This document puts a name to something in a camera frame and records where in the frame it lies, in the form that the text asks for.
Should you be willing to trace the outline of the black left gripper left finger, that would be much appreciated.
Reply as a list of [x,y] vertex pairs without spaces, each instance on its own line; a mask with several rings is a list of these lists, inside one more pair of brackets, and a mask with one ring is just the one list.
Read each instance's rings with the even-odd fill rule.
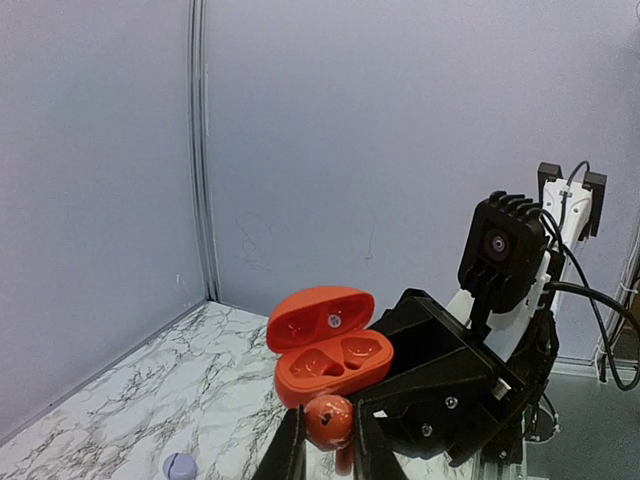
[[306,478],[306,423],[302,405],[289,409],[263,456],[254,480]]

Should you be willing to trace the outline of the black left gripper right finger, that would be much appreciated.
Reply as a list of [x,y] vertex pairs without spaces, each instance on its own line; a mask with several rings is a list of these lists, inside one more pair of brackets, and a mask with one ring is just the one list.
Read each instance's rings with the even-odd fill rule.
[[407,480],[373,412],[362,400],[355,404],[354,422],[354,478]]

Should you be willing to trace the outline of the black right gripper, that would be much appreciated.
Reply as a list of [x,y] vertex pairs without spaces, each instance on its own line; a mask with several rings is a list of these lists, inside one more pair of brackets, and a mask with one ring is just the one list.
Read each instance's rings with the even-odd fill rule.
[[524,408],[527,385],[435,299],[409,288],[371,329],[394,347],[386,377],[353,395],[393,452],[459,467]]

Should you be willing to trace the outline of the red earbud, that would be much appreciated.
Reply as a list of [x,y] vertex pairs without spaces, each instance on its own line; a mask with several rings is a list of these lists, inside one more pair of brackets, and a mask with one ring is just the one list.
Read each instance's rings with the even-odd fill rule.
[[335,453],[335,470],[350,475],[354,463],[354,407],[345,397],[323,395],[305,407],[306,438],[320,451]]

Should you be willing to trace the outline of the purple charging case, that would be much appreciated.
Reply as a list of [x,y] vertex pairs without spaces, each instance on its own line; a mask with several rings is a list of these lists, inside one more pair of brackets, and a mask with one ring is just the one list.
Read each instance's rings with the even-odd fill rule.
[[186,453],[174,453],[163,462],[163,473],[168,480],[194,480],[197,476],[197,464]]

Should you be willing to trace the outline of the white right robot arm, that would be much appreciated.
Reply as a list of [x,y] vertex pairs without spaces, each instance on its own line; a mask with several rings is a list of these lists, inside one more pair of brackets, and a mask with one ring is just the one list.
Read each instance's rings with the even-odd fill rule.
[[400,455],[521,461],[559,351],[560,297],[595,298],[570,274],[605,188],[588,162],[569,174],[541,164],[537,198],[496,191],[476,206],[449,306],[411,288],[374,323],[395,356],[380,384],[352,397],[357,478],[402,478]]

